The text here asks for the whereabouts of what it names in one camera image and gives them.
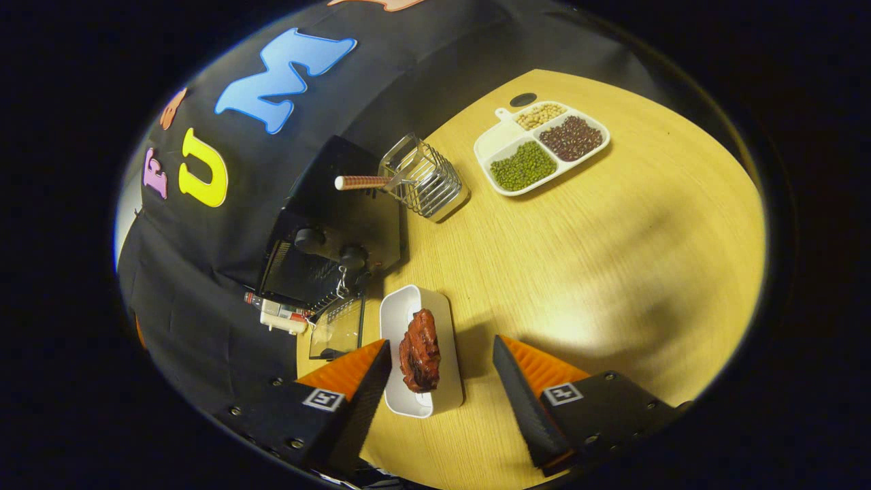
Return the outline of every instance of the black cloth backdrop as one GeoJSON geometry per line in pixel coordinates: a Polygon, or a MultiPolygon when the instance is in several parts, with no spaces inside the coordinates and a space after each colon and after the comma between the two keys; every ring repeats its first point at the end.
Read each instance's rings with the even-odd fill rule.
{"type": "MultiPolygon", "coordinates": [[[[142,188],[143,209],[118,264],[123,298],[138,317],[153,362],[207,413],[225,410],[252,383],[295,379],[296,338],[267,331],[241,298],[245,286],[258,280],[273,221],[301,169],[333,134],[381,155],[409,130],[432,133],[466,105],[535,68],[593,78],[657,101],[736,154],[718,116],[684,81],[570,6],[440,0],[388,13],[372,3],[316,4],[267,26],[195,75],[172,126],[163,130],[155,115],[130,159],[141,168],[146,148],[154,147],[169,182],[166,200],[142,188]],[[276,134],[239,112],[216,115],[226,86],[264,71],[260,50],[293,27],[359,44],[317,78],[296,67],[308,88],[289,96],[294,112],[276,134]],[[227,165],[229,187],[218,208],[179,193],[180,150],[189,127],[227,165]]],[[[194,174],[211,172],[194,158],[184,161],[194,174]]]]}

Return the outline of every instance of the meat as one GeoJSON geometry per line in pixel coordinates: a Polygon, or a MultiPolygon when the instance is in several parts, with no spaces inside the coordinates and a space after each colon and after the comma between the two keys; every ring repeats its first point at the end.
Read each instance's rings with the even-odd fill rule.
{"type": "Polygon", "coordinates": [[[399,367],[402,381],[415,393],[432,391],[438,386],[438,364],[442,360],[436,337],[436,320],[431,311],[414,314],[408,331],[399,343],[399,367]]]}

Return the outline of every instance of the white rectangular tray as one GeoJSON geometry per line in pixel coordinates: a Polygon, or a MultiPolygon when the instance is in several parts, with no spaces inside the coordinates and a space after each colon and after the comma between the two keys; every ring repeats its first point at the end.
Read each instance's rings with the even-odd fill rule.
{"type": "Polygon", "coordinates": [[[445,295],[418,288],[414,284],[398,289],[381,300],[381,338],[390,341],[390,357],[393,367],[384,401],[393,413],[417,419],[425,419],[436,413],[457,408],[463,404],[463,382],[456,361],[454,324],[450,318],[450,303],[445,295]],[[435,334],[442,355],[439,362],[439,383],[429,393],[414,393],[402,381],[399,368],[399,343],[408,331],[413,315],[426,308],[432,311],[435,334]]]}
{"type": "Polygon", "coordinates": [[[524,108],[522,111],[513,113],[508,112],[506,109],[500,107],[499,109],[496,109],[496,116],[501,120],[499,124],[491,127],[489,130],[485,131],[480,137],[478,137],[473,150],[475,152],[475,156],[478,159],[478,163],[481,165],[481,170],[483,170],[484,175],[487,176],[487,180],[490,181],[490,185],[493,186],[496,192],[502,195],[512,196],[524,194],[538,186],[543,185],[550,180],[556,179],[558,175],[564,174],[575,165],[589,159],[596,153],[599,153],[602,148],[605,148],[606,146],[608,146],[608,143],[611,142],[611,133],[608,131],[608,128],[602,125],[602,123],[573,107],[569,107],[568,105],[561,104],[553,100],[543,100],[541,102],[536,102],[536,104],[530,105],[529,107],[524,108]],[[543,104],[559,105],[565,109],[565,112],[556,116],[554,119],[551,119],[548,122],[542,124],[541,126],[531,129],[529,131],[524,130],[519,124],[517,124],[517,118],[521,114],[529,112],[535,107],[543,104]],[[600,132],[602,132],[602,144],[593,148],[589,153],[585,154],[577,160],[563,161],[560,160],[555,153],[553,153],[547,146],[545,146],[541,142],[541,140],[538,139],[538,135],[543,133],[544,131],[547,131],[548,129],[551,129],[552,127],[563,124],[563,122],[565,122],[565,120],[569,116],[578,116],[579,118],[587,121],[587,124],[590,125],[590,127],[598,129],[600,132]],[[520,190],[505,190],[504,188],[502,188],[502,186],[496,183],[496,179],[493,177],[493,173],[490,171],[490,165],[494,161],[509,158],[517,151],[518,146],[527,141],[535,141],[538,146],[542,148],[557,163],[557,170],[553,174],[550,174],[539,181],[533,182],[532,184],[520,190]]]}

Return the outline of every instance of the striped handle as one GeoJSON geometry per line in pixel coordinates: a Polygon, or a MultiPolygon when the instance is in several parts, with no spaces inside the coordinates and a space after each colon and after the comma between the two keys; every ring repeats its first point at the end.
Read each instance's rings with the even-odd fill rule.
{"type": "Polygon", "coordinates": [[[379,189],[390,182],[389,177],[375,175],[340,175],[335,178],[335,188],[340,191],[353,189],[379,189]]]}

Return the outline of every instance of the foam letter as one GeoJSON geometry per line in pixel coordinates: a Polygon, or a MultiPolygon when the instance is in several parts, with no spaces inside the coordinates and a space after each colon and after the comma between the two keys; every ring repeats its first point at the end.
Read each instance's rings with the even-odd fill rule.
{"type": "Polygon", "coordinates": [[[142,185],[153,187],[166,199],[166,174],[160,172],[160,162],[153,158],[154,148],[145,152],[145,171],[142,173],[142,185]]]}
{"type": "Polygon", "coordinates": [[[350,38],[334,41],[305,36],[294,27],[273,39],[260,52],[266,71],[236,80],[224,89],[215,104],[215,113],[221,114],[226,109],[242,112],[266,123],[267,133],[276,134],[294,111],[294,103],[282,100],[275,104],[263,97],[303,93],[307,89],[306,82],[290,64],[304,65],[308,76],[317,77],[356,45],[357,41],[350,38]]]}
{"type": "Polygon", "coordinates": [[[179,167],[179,190],[182,194],[190,194],[198,201],[212,208],[224,204],[228,177],[224,159],[214,148],[193,136],[193,128],[188,128],[185,140],[181,143],[181,154],[193,155],[203,160],[212,169],[212,181],[206,184],[197,179],[187,170],[187,164],[182,162],[179,167]]]}

